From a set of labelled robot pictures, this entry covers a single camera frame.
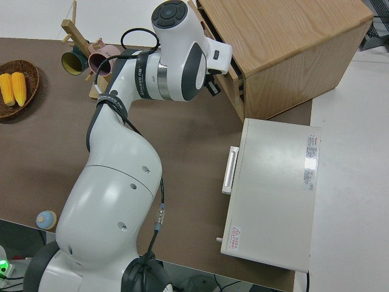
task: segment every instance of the robot end effector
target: robot end effector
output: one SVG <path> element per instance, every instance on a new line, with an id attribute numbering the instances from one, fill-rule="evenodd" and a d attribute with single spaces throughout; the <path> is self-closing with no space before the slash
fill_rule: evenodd
<path id="1" fill-rule="evenodd" d="M 232 47 L 204 35 L 195 12 L 185 2 L 170 0 L 151 17 L 160 39 L 160 66 L 167 72 L 172 100 L 191 100 L 204 85 L 206 74 L 226 74 Z"/>

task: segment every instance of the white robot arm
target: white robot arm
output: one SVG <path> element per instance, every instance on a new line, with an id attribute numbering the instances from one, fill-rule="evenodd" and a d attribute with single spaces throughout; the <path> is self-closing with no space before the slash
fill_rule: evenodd
<path id="1" fill-rule="evenodd" d="M 227 72 L 232 48 L 206 38 L 194 11 L 179 0 L 158 6 L 152 22 L 161 50 L 125 50 L 122 56 L 132 59 L 116 61 L 88 129 L 89 159 L 58 221 L 57 243 L 34 257 L 24 292 L 172 291 L 153 254 L 139 258 L 136 250 L 162 166 L 150 143 L 124 127 L 123 118 L 135 100 L 191 100 L 208 69 Z"/>

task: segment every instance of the wooden drawer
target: wooden drawer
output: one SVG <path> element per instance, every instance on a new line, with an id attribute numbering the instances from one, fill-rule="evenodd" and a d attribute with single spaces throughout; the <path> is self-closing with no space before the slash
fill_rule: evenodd
<path id="1" fill-rule="evenodd" d="M 241 120 L 335 88 L 373 19 L 360 0 L 197 0 L 195 11 L 207 36 L 233 47 L 216 78 Z"/>

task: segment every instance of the yellow corn cob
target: yellow corn cob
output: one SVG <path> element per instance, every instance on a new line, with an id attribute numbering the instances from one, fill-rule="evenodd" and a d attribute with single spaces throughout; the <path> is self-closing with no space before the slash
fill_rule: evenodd
<path id="1" fill-rule="evenodd" d="M 5 105 L 13 106 L 15 104 L 15 98 L 13 97 L 10 74 L 5 73 L 0 75 L 0 89 Z"/>
<path id="2" fill-rule="evenodd" d="M 15 72 L 12 73 L 12 90 L 13 96 L 19 106 L 24 106 L 26 102 L 26 80 L 23 73 Z"/>

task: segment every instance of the mug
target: mug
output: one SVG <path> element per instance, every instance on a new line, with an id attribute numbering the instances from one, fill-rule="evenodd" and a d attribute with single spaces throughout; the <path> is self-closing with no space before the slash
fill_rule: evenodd
<path id="1" fill-rule="evenodd" d="M 76 45 L 73 50 L 62 55 L 61 62 L 66 72 L 72 75 L 80 75 L 89 66 L 88 58 Z"/>
<path id="2" fill-rule="evenodd" d="M 93 45 L 89 44 L 88 49 L 91 52 L 89 56 L 88 63 L 89 67 L 94 73 L 97 73 L 98 67 L 110 56 L 120 55 L 120 51 L 117 47 L 111 44 L 105 44 L 102 40 L 98 40 L 97 43 L 100 45 L 100 48 L 95 50 Z M 100 69 L 101 76 L 107 76 L 112 72 L 114 67 L 115 60 L 109 60 L 106 62 Z"/>

